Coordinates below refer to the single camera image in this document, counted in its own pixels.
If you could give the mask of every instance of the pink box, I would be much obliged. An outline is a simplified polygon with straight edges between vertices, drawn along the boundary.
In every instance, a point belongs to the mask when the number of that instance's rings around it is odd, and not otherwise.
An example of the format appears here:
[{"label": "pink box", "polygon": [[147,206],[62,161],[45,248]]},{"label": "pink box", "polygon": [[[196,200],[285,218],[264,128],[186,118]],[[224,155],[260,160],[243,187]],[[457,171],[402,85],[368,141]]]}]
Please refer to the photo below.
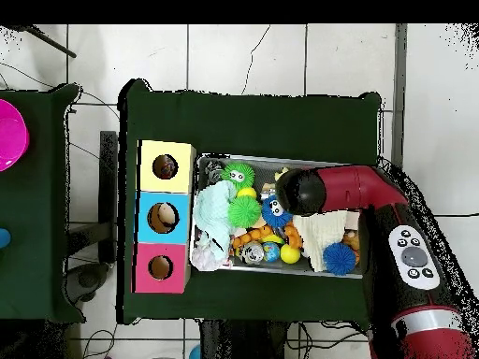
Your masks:
[{"label": "pink box", "polygon": [[[137,294],[182,294],[189,279],[188,250],[184,244],[138,243],[135,271]],[[166,256],[173,264],[171,275],[158,280],[149,271],[149,262],[155,256]]]}]

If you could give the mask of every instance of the yellow ball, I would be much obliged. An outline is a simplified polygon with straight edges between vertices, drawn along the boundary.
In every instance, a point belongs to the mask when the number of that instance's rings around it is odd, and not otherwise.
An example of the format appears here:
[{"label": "yellow ball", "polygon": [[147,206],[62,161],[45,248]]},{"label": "yellow ball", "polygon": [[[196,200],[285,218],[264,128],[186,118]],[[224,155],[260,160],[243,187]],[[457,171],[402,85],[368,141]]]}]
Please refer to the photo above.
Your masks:
[{"label": "yellow ball", "polygon": [[280,250],[281,260],[285,263],[292,265],[299,260],[301,252],[298,248],[292,248],[289,245],[282,245]]},{"label": "yellow ball", "polygon": [[256,191],[253,187],[244,187],[238,191],[236,196],[241,197],[243,195],[249,195],[250,197],[256,199]]}]

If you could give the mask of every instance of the button panel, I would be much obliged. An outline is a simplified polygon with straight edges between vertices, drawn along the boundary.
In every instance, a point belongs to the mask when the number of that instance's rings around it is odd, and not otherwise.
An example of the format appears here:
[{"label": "button panel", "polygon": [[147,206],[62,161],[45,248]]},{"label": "button panel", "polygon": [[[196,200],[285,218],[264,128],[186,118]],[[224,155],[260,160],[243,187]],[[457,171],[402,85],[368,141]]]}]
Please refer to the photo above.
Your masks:
[{"label": "button panel", "polygon": [[439,286],[436,266],[417,230],[410,225],[399,225],[389,234],[389,247],[402,280],[409,286],[426,291]]}]

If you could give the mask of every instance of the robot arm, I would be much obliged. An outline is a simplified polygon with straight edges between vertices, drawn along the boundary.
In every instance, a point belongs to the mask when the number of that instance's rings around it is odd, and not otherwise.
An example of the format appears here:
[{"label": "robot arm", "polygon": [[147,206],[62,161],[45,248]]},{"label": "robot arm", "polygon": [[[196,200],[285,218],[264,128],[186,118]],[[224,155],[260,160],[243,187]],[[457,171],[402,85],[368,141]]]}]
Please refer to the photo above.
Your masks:
[{"label": "robot arm", "polygon": [[295,169],[276,183],[282,207],[309,216],[361,209],[359,238],[373,359],[472,359],[441,266],[402,191],[376,168]]}]

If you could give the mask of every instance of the dark green tablecloth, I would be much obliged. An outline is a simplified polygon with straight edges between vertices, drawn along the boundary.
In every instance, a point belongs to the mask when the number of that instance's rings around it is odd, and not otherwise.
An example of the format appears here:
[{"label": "dark green tablecloth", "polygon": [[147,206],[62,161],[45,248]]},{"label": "dark green tablecloth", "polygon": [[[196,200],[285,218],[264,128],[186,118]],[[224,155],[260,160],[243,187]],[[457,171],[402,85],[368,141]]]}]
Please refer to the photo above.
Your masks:
[{"label": "dark green tablecloth", "polygon": [[366,324],[361,280],[193,270],[184,294],[132,294],[136,146],[138,139],[190,143],[196,151],[374,165],[381,98],[231,96],[155,93],[131,80],[120,94],[121,201],[125,238],[119,257],[119,317],[350,320]]},{"label": "dark green tablecloth", "polygon": [[65,110],[79,92],[63,85],[48,93],[0,91],[22,114],[28,151],[0,172],[0,318],[80,322],[63,294],[65,238]]}]

